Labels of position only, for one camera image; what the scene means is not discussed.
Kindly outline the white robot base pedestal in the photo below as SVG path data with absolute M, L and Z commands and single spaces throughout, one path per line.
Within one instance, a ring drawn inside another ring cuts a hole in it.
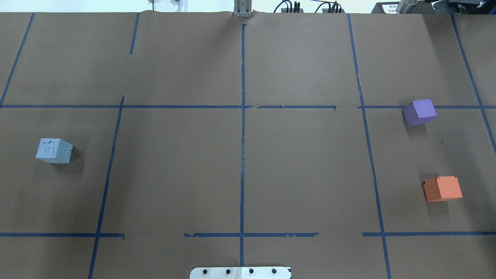
M 288 267 L 200 267 L 194 268 L 190 279 L 291 279 Z

